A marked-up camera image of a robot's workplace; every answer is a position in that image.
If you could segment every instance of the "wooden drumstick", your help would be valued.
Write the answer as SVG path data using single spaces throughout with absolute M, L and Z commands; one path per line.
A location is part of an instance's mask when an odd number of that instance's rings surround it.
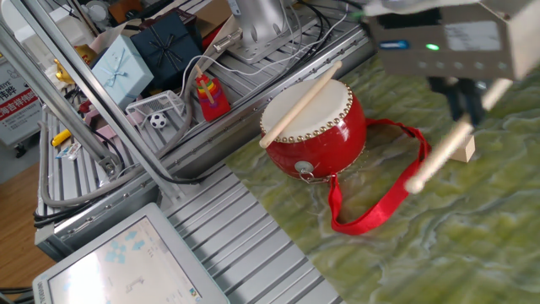
M 482 106 L 490 111 L 497 104 L 502 95 L 512 86 L 513 82 L 508 79 L 497 79 L 491 89 L 482 98 Z M 409 193 L 420 193 L 425 183 L 451 158 L 456 150 L 462 145 L 474 130 L 471 117 L 463 116 L 440 144 L 431 152 L 422 164 L 418 173 L 405 183 L 405 189 Z
M 341 61 L 334 63 L 334 65 L 319 78 L 315 85 L 313 85 L 313 87 L 311 87 L 311 89 L 307 91 L 302 98 L 300 98 L 296 105 L 294 105 L 279 120 L 279 122 L 276 123 L 276 125 L 264 135 L 259 142 L 263 149 L 268 148 L 272 141 L 293 121 L 298 114 L 300 114 L 304 107 L 307 106 L 307 104 L 310 103 L 310 101 L 322 90 L 322 88 L 324 88 L 328 81 L 332 79 L 332 76 L 340 67 L 342 67 L 342 65 L 343 64 Z
M 195 69 L 197 70 L 197 77 L 203 76 L 203 71 L 201 71 L 201 68 L 198 66 L 198 64 L 195 65 Z M 216 101 L 213 99 L 212 95 L 210 94 L 210 90 L 208 90 L 208 87 L 204 83 L 204 80 L 201 81 L 202 89 L 204 90 L 204 93 L 206 93 L 206 96 L 208 96 L 208 99 L 210 100 L 211 104 L 214 104 Z

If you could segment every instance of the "wooden floor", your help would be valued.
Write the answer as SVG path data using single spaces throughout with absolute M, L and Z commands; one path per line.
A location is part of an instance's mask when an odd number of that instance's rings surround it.
M 38 176 L 35 164 L 0 185 L 0 287 L 31 286 L 54 264 L 34 245 Z

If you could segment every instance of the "dark blue gift box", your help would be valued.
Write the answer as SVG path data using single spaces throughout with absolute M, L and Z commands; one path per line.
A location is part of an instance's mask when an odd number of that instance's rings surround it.
M 201 55 L 177 14 L 164 17 L 131 39 L 154 75 L 151 86 L 155 89 L 179 88 L 187 64 Z

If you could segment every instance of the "red ribbon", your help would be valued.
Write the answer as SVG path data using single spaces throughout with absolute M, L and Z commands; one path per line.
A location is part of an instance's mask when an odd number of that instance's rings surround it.
M 425 157 L 431 151 L 431 146 L 429 146 L 428 142 L 425 140 L 424 135 L 416 128 L 406 127 L 402 123 L 393 122 L 389 119 L 366 119 L 366 123 L 367 126 L 387 124 L 400 127 L 409 137 L 416 138 L 420 141 L 420 151 L 418 152 L 418 158 L 401 174 L 396 183 L 394 183 L 394 186 L 392 186 L 390 191 L 388 191 L 379 203 L 371 207 L 357 220 L 347 224 L 338 222 L 343 196 L 341 194 L 341 189 L 339 188 L 338 175 L 332 174 L 332 178 L 330 179 L 330 193 L 328 194 L 328 203 L 330 204 L 330 210 L 332 211 L 332 229 L 351 236 L 370 231 L 390 219 L 397 207 L 399 207 L 403 200 L 408 196 L 408 192 L 405 190 L 405 182 L 418 171 L 420 164 L 422 164 Z

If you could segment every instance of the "green marble surface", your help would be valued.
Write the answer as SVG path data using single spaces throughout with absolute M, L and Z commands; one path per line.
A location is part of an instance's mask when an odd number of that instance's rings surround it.
M 385 75 L 377 57 L 342 81 L 367 117 L 420 128 L 431 144 L 451 128 L 444 97 L 424 79 Z M 288 178 L 257 140 L 226 163 L 347 303 L 539 303 L 540 73 L 515 84 L 475 135 L 469 164 L 448 163 L 362 236 L 334 232 L 328 186 Z M 370 128 L 340 175 L 341 220 L 376 203 L 418 146 L 398 129 Z

